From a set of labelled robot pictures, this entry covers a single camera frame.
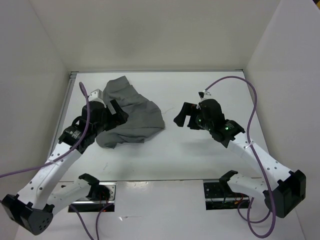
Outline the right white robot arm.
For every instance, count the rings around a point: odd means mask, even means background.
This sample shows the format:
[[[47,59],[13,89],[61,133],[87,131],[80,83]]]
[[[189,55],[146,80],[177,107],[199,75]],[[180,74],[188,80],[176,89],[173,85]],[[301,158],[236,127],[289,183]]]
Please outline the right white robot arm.
[[[173,121],[183,127],[186,117],[190,117],[188,128],[208,131],[216,142],[267,177],[266,180],[257,180],[230,170],[219,179],[219,191],[223,196],[242,193],[264,201],[269,210],[274,202],[275,214],[279,218],[286,217],[305,199],[306,175],[300,170],[292,171],[254,141],[248,141],[244,128],[236,121],[226,119],[216,100],[205,99],[199,104],[185,102]]]

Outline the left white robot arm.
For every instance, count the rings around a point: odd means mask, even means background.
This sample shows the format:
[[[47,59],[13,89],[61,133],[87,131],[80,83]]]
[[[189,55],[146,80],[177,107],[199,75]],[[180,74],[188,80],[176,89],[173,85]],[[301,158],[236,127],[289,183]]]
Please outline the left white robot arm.
[[[17,194],[7,194],[1,204],[9,218],[37,236],[43,233],[53,217],[73,202],[88,200],[108,201],[110,190],[94,176],[83,173],[74,182],[55,191],[55,187],[96,137],[128,120],[116,100],[111,100],[115,113],[98,101],[89,101],[58,139],[58,144],[45,166]]]

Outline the grey pleated skirt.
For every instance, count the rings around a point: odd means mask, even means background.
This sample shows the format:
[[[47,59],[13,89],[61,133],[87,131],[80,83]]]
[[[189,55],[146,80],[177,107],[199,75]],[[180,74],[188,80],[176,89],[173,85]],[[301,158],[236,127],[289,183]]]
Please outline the grey pleated skirt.
[[[160,108],[136,91],[126,76],[107,82],[103,90],[105,103],[116,100],[128,114],[127,122],[100,133],[96,142],[101,148],[114,149],[117,144],[140,144],[165,129]]]

